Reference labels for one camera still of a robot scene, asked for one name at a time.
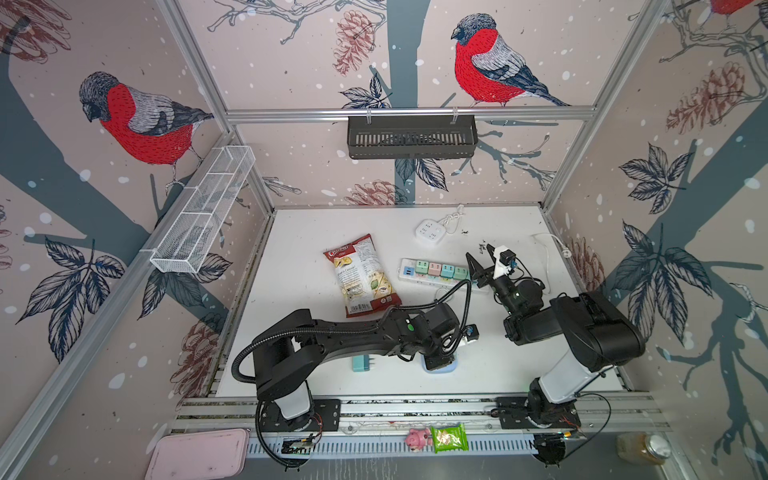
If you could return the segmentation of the green plug adapter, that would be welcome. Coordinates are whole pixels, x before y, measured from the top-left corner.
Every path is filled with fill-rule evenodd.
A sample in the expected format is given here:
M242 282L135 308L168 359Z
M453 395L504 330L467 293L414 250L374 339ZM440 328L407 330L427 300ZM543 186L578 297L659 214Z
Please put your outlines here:
M427 275L429 273L430 263L428 261L417 260L415 264L415 272L419 275Z
M469 279L469 270L465 267L456 266L454 268L453 278L458 281Z

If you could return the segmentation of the teal plug adapter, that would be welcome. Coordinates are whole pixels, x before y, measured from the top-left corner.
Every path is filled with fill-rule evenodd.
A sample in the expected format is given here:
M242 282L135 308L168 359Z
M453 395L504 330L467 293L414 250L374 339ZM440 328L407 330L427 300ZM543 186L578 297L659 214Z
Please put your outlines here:
M450 264L443 264L441 266L440 276L446 279L452 279L455 274L455 267Z
M352 358L352 370L355 373L363 373L371 370L373 361L369 354L356 355Z

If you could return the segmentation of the blue cube power socket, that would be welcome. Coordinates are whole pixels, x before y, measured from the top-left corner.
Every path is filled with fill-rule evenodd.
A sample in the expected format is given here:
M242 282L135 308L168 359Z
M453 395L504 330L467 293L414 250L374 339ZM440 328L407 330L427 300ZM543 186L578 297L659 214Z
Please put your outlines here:
M428 362L425 357L421 358L422 369L427 374L433 374L433 375L452 373L452 372L454 372L457 369L458 364L459 364L458 359L456 357L454 357L450 363L446 363L444 365L441 365L438 368L430 369L429 366L433 365L433 364Z

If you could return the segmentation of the white colourful power strip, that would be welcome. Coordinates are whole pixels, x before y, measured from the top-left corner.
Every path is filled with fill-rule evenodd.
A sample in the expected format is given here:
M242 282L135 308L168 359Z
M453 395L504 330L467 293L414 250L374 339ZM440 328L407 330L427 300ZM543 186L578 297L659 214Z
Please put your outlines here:
M470 275L466 267L404 258L398 269L398 278L434 288L450 289L459 282L468 280Z

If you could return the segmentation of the red white snack bag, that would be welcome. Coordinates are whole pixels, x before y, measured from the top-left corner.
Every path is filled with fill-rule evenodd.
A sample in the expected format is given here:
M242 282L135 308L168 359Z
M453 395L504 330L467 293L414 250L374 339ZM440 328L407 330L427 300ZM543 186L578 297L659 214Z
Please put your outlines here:
M402 300L381 264L372 236L324 252L333 264L347 318L399 306Z

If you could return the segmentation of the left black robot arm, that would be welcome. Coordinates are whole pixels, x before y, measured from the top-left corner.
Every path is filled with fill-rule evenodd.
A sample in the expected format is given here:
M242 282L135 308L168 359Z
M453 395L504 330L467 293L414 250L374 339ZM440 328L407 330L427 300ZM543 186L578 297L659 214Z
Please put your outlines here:
M429 371L455 360L466 335L472 282L461 280L437 300L415 306L390 306L371 321L329 322L298 309L253 338L231 361L232 377L256 387L255 426L270 405L291 431L323 422L315 412L307 379L321 364L358 355L422 356Z

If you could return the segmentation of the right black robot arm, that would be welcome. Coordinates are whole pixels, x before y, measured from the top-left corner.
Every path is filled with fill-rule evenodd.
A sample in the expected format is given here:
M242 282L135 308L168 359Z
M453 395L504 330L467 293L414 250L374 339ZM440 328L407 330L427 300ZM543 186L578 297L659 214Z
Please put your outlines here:
M597 377L645 352L639 329L601 292L562 293L545 306L542 280L528 271L513 275L521 262L512 250L487 245L486 251L494 261L489 267L466 255L469 278L478 288L490 289L506 310L505 337L523 346L562 335L568 344L552 369L529 386L525 412L534 425L548 427L565 419L578 395Z

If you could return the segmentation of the small white power strip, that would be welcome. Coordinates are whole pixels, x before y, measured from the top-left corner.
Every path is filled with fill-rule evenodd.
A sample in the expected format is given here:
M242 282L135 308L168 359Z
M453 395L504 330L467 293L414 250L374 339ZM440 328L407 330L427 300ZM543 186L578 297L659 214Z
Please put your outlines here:
M416 227L414 237L426 246L437 246L447 235L446 227L439 221L424 219Z

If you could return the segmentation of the green snack packet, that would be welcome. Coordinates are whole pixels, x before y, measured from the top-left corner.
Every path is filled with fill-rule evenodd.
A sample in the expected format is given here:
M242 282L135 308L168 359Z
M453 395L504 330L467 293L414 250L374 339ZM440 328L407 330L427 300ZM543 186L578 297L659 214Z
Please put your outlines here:
M431 427L430 434L436 453L469 450L469 441L463 424L439 428Z

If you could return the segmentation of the pink pig toy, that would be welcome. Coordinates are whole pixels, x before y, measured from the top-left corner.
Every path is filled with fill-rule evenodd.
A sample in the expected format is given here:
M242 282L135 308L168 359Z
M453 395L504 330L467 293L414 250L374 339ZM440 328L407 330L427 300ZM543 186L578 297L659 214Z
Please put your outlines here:
M431 447L433 445L431 429L410 429L405 443L412 452L423 451Z

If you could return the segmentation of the glass jar with lid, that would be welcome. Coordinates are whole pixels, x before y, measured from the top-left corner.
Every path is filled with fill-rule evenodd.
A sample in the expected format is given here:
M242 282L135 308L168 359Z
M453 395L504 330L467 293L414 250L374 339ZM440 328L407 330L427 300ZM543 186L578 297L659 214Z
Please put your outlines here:
M662 465L671 456L669 442L660 434L629 432L616 439L617 455L633 465Z

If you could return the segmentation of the pink plastic tray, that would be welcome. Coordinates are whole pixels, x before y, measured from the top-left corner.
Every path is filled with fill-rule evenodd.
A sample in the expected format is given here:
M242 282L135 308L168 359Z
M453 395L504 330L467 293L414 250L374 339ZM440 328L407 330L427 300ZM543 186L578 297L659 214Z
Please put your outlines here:
M250 432L228 429L170 435L156 445L145 478L225 479L244 468Z

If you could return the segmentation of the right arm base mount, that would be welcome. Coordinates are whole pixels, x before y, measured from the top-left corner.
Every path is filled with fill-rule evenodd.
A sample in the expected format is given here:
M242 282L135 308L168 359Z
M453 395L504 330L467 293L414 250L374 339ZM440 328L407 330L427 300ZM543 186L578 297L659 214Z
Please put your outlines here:
M546 399L530 400L527 396L498 397L490 415L507 430L581 428L574 401L552 404Z

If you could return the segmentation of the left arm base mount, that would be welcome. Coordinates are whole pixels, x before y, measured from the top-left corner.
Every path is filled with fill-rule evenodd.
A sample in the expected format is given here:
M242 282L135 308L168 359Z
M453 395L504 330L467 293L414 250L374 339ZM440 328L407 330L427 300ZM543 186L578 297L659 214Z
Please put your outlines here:
M256 425L262 433L336 432L339 429L340 413L339 399L315 399L307 413L286 419L278 405L269 402L257 414Z

